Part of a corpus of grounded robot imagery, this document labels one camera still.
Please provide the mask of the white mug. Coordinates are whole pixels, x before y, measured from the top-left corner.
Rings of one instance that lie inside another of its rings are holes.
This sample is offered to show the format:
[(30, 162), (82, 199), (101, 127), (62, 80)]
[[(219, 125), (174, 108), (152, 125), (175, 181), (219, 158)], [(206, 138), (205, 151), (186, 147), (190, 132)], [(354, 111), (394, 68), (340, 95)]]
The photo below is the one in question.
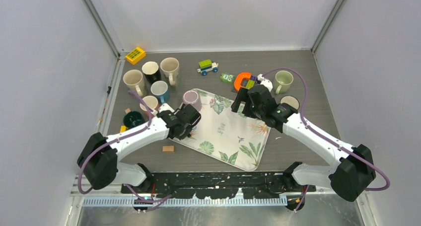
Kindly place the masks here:
[(299, 110), (300, 103), (297, 98), (291, 95), (284, 96), (280, 99), (280, 104), (288, 104), (289, 106), (293, 107), (294, 109)]

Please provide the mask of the light green mug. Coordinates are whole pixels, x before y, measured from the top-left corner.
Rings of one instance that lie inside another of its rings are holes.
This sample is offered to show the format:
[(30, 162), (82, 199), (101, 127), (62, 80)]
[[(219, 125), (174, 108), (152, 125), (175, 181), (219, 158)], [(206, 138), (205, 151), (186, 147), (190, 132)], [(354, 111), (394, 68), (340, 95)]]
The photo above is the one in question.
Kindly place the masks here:
[(275, 94), (283, 94), (288, 92), (294, 77), (288, 71), (278, 71), (273, 82), (273, 90)]

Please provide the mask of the pink mug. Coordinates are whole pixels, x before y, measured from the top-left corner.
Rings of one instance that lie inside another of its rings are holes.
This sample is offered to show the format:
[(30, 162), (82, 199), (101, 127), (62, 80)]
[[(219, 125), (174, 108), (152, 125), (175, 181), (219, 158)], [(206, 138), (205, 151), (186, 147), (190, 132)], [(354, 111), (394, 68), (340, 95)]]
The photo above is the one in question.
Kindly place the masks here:
[[(156, 116), (160, 107), (158, 99), (155, 96), (148, 95), (143, 98), (143, 101), (148, 106), (148, 108), (152, 110), (152, 115)], [(140, 108), (145, 115), (148, 114), (147, 108), (141, 103)]]

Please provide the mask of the light blue mug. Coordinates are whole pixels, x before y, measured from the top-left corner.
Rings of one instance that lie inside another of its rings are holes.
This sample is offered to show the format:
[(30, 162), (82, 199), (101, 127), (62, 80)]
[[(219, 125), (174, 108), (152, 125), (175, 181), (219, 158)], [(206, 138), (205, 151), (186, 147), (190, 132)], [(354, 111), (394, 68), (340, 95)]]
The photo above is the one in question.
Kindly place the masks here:
[(167, 103), (170, 99), (168, 84), (162, 80), (154, 82), (150, 87), (150, 91), (160, 104)]

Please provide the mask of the sea pattern beige mug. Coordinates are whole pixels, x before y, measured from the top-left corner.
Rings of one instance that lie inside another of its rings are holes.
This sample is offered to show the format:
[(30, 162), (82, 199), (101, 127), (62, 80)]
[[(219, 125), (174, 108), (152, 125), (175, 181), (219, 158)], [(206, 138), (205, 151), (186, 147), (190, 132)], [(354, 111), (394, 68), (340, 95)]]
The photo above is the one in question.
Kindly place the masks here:
[(176, 58), (165, 58), (160, 63), (160, 68), (171, 86), (178, 86), (181, 81), (180, 65)]

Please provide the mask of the teal mug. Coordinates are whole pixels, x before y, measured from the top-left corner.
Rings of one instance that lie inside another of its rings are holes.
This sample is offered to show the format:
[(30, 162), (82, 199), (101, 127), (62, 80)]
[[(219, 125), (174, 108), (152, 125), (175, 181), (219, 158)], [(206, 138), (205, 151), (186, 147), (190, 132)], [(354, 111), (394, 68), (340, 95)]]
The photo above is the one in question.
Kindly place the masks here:
[(138, 111), (130, 111), (123, 118), (123, 124), (128, 129), (137, 127), (145, 123), (145, 119)]

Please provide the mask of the black mug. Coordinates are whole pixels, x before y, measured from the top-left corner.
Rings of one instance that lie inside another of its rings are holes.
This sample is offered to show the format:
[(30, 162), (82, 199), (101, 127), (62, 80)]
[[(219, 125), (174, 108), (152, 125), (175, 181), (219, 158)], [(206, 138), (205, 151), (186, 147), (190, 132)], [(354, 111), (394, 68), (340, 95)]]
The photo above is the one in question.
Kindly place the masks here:
[(150, 84), (161, 80), (161, 72), (157, 62), (146, 62), (142, 66), (141, 71)]

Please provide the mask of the tall beige mug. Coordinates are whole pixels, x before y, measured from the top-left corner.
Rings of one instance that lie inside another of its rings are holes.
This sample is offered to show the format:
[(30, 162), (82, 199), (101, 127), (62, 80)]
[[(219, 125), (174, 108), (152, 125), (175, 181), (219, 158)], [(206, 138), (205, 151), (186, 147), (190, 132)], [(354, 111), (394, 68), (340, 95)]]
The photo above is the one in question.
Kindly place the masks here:
[(140, 70), (129, 70), (123, 75), (124, 84), (137, 93), (140, 97), (147, 96), (145, 78)]

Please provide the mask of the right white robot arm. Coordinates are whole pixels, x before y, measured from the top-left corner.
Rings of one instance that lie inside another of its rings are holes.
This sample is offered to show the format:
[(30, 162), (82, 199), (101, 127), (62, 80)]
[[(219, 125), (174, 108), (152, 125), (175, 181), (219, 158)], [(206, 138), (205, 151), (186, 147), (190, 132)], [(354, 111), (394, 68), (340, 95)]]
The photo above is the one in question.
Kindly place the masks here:
[(290, 136), (317, 153), (326, 166), (294, 162), (284, 172), (283, 184), (289, 191), (314, 185), (332, 189), (342, 199), (353, 202), (376, 178), (371, 150), (354, 147), (329, 135), (306, 120), (288, 103), (278, 103), (262, 84), (240, 88), (231, 105), (232, 112), (263, 121), (268, 127)]

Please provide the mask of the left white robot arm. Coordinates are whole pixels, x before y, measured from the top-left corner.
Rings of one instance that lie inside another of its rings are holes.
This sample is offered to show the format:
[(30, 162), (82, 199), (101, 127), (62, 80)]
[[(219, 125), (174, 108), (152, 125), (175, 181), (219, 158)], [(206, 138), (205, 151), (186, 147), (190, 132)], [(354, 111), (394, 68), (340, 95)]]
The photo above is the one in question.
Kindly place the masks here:
[(76, 161), (80, 168), (79, 176), (85, 176), (90, 183), (90, 188), (83, 190), (79, 178), (80, 193), (100, 190), (111, 183), (125, 184), (140, 193), (147, 193), (154, 183), (150, 171), (141, 163), (126, 164), (121, 160), (151, 143), (186, 138), (200, 119), (198, 110), (190, 104), (182, 104), (176, 110), (160, 110), (149, 121), (123, 133), (104, 136), (98, 132), (91, 135)]

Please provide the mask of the green owl brick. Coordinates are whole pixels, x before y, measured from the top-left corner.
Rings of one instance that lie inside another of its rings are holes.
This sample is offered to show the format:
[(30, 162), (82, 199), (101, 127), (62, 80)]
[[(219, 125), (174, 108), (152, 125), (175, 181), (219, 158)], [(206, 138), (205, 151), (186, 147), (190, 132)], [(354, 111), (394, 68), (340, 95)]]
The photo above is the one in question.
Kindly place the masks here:
[(235, 75), (231, 75), (231, 74), (228, 74), (228, 73), (222, 73), (221, 76), (220, 76), (220, 80), (223, 83), (234, 83)]

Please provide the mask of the leaf patterned metal tray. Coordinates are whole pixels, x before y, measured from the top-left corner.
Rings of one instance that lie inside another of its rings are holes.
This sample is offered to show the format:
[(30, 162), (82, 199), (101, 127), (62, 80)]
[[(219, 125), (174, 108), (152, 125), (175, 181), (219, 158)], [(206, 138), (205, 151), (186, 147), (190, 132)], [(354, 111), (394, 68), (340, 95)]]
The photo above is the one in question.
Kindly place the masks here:
[(233, 100), (194, 88), (202, 102), (201, 120), (178, 143), (244, 171), (258, 168), (270, 128), (261, 120), (231, 111)]

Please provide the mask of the toy brick car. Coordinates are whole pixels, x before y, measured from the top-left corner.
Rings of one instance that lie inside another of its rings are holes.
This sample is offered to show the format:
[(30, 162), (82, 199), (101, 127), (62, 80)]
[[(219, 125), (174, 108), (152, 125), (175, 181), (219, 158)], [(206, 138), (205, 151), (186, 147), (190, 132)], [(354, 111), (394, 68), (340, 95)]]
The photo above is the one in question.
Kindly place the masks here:
[(217, 71), (218, 63), (213, 62), (210, 59), (199, 62), (199, 68), (197, 69), (197, 72), (199, 72), (201, 75), (205, 76), (208, 74), (208, 72), (215, 73)]

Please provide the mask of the small yellow brick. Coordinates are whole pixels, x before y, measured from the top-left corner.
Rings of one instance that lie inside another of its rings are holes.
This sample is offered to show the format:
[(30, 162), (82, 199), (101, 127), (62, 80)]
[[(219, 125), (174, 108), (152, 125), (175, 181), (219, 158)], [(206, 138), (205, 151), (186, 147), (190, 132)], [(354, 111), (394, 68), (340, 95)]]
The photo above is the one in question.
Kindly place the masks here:
[(128, 128), (126, 126), (122, 125), (121, 128), (120, 128), (120, 133), (125, 132), (127, 129)]

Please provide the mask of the yellow toy block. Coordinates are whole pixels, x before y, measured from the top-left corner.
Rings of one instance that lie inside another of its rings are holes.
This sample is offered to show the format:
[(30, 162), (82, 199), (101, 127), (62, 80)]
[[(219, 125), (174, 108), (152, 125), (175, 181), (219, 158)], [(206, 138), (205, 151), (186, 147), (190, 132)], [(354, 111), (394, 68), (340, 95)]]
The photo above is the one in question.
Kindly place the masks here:
[(131, 52), (126, 54), (125, 57), (126, 57), (126, 61), (128, 61), (132, 65), (135, 65), (145, 56), (146, 56), (146, 52), (142, 48), (136, 47)]

